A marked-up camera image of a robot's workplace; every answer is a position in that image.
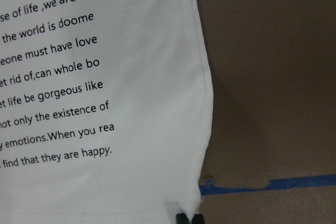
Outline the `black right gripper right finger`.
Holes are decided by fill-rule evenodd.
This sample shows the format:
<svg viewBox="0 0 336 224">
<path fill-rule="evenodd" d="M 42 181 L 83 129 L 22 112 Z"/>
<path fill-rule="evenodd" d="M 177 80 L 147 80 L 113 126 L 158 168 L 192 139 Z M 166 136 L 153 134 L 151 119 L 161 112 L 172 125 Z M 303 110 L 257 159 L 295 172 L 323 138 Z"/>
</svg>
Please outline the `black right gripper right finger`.
<svg viewBox="0 0 336 224">
<path fill-rule="evenodd" d="M 195 214 L 192 218 L 192 224 L 205 224 L 205 219 L 202 214 Z"/>
</svg>

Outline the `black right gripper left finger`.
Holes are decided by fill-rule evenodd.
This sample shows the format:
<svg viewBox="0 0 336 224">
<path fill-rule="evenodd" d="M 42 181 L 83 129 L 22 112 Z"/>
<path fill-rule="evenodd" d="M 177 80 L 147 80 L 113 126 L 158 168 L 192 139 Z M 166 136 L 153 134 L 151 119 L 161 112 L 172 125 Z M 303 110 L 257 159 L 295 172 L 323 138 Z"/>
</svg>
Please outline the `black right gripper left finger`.
<svg viewBox="0 0 336 224">
<path fill-rule="evenodd" d="M 189 224 L 189 219 L 185 213 L 179 213 L 175 216 L 176 224 Z"/>
</svg>

